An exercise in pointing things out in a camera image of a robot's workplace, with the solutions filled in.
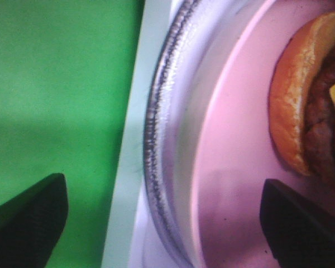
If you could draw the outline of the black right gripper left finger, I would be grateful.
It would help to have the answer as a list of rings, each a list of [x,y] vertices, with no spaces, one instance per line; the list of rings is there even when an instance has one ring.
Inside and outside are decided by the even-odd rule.
[[[66,224],[65,176],[51,174],[0,205],[0,267],[45,267]]]

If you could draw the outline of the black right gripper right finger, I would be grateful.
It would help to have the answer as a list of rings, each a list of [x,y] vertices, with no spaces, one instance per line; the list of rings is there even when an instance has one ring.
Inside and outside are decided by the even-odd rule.
[[[277,179],[266,179],[260,224],[280,267],[335,267],[335,216]]]

